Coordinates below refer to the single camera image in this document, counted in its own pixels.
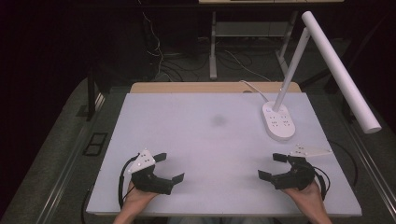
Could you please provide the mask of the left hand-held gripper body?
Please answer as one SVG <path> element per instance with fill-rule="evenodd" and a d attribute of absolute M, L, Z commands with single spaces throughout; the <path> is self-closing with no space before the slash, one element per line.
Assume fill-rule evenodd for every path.
<path fill-rule="evenodd" d="M 164 179 L 154 174 L 156 161 L 148 149 L 142 150 L 134 159 L 127 173 L 134 186 L 145 192 L 170 195 L 174 184 L 171 179 Z"/>

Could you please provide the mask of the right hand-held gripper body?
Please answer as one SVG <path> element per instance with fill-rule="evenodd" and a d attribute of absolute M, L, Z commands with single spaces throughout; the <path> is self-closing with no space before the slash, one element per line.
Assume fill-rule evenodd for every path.
<path fill-rule="evenodd" d="M 288 156 L 288 161 L 284 163 L 290 165 L 290 170 L 284 174 L 273 175 L 271 183 L 276 189 L 305 189 L 316 178 L 322 189 L 328 190 L 330 188 L 329 177 L 323 173 L 327 178 L 325 181 L 324 177 L 318 173 L 319 168 L 307 159 L 331 153 L 330 149 L 297 144 L 293 150 L 284 154 Z"/>

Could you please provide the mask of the person's left hand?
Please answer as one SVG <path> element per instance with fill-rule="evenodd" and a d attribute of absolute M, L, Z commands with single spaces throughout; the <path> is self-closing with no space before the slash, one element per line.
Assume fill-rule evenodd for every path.
<path fill-rule="evenodd" d="M 133 183 L 130 183 L 123 207 L 120 210 L 120 216 L 136 217 L 156 196 L 157 193 L 139 190 Z"/>

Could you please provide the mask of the person's right hand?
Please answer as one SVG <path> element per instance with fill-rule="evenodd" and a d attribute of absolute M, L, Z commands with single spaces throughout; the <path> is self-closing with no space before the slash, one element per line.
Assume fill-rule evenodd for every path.
<path fill-rule="evenodd" d="M 309 214 L 318 214 L 324 209 L 318 184 L 313 181 L 305 189 L 282 189 L 287 194 L 298 209 L 306 216 Z"/>

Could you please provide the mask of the white desk lamp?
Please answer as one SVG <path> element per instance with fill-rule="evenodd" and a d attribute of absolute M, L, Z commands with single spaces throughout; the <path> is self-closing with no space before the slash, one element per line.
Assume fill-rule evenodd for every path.
<path fill-rule="evenodd" d="M 327 64 L 336 84 L 343 94 L 350 109 L 355 115 L 364 133 L 377 133 L 382 129 L 374 113 L 364 100 L 361 92 L 351 78 L 341 59 L 336 54 L 329 39 L 319 26 L 311 11 L 302 15 L 305 28 L 294 51 L 285 79 L 274 101 L 268 101 L 262 106 L 262 115 L 268 135 L 276 141 L 288 141 L 296 133 L 289 110 L 283 105 L 291 80 L 303 56 L 308 40 L 312 38 Z"/>

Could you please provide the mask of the white table mat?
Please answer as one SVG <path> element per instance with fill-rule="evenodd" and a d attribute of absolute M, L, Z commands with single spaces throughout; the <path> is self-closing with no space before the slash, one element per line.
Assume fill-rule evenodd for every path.
<path fill-rule="evenodd" d="M 87 210 L 96 215 L 119 212 L 118 184 L 125 162 L 148 149 L 166 154 L 155 175 L 183 175 L 171 194 L 156 197 L 145 210 L 154 216 L 297 217 L 293 201 L 259 171 L 273 175 L 289 170 L 274 161 L 296 146 L 321 148 L 309 162 L 331 180 L 325 198 L 332 217 L 353 217 L 361 207 L 331 152 L 317 115 L 303 93 L 287 94 L 284 104 L 296 126 L 286 142 L 264 128 L 258 93 L 130 93 L 126 96 L 98 174 Z"/>

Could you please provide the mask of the grey metal stand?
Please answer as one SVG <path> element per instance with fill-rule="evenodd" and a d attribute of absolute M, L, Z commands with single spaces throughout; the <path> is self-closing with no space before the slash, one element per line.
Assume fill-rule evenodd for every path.
<path fill-rule="evenodd" d="M 219 21 L 217 12 L 212 12 L 210 54 L 209 54 L 209 78 L 218 78 L 216 39 L 218 37 L 282 37 L 283 42 L 275 55 L 283 75 L 288 72 L 288 64 L 285 61 L 285 52 L 290 42 L 291 34 L 298 16 L 298 11 L 290 14 L 288 21 Z"/>

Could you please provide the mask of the black rectangular frame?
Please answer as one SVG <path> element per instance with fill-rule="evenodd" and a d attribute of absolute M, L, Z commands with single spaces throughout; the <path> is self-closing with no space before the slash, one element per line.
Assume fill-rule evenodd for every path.
<path fill-rule="evenodd" d="M 107 138 L 107 133 L 93 133 L 87 146 L 82 151 L 84 156 L 96 157 L 102 152 Z"/>

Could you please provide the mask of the metal table rail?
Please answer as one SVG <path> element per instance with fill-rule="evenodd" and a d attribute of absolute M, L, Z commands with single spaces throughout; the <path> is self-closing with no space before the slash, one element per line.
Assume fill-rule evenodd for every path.
<path fill-rule="evenodd" d="M 40 149 L 41 180 L 49 186 L 42 197 L 35 224 L 50 224 L 71 179 L 76 160 L 83 149 L 93 121 L 87 121 L 88 95 L 72 94 Z"/>
<path fill-rule="evenodd" d="M 378 133 L 365 134 L 355 120 L 344 119 L 343 124 L 385 214 L 396 224 L 396 135 L 387 125 Z"/>

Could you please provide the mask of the black stand post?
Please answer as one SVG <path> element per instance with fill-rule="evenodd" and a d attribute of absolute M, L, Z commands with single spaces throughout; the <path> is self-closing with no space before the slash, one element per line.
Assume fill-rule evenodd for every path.
<path fill-rule="evenodd" d="M 102 82 L 92 68 L 87 73 L 87 93 L 88 93 L 88 115 L 90 121 L 99 110 L 105 100 L 105 93 L 102 89 Z"/>

